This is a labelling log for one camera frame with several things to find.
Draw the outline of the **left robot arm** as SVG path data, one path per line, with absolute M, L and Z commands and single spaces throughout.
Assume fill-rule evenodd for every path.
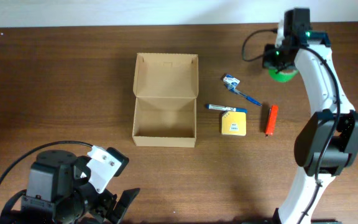
M 62 150 L 41 152 L 27 188 L 6 202 L 0 223 L 78 223 L 87 214 L 91 223 L 120 223 L 140 190 L 125 190 L 118 197 L 106 187 L 128 162 L 112 147 L 93 146 L 81 157 Z

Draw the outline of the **yellow spiral notepad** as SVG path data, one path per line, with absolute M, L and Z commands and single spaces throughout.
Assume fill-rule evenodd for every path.
M 245 136 L 246 113 L 226 111 L 221 117 L 221 134 L 231 136 Z

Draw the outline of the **green tape roll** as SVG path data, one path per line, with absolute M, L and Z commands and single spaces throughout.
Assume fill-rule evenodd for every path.
M 270 77 L 279 83 L 289 82 L 296 74 L 298 74 L 298 70 L 285 70 L 279 72 L 278 70 L 269 70 L 268 74 Z

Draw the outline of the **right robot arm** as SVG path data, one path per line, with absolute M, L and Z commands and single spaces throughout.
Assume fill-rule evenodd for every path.
M 273 223 L 311 223 L 328 185 L 353 164 L 358 153 L 358 112 L 336 74 L 328 34 L 313 30 L 308 8 L 284 15 L 275 44 L 267 44 L 262 66 L 276 73 L 300 73 L 311 118 L 296 137 L 297 171 Z

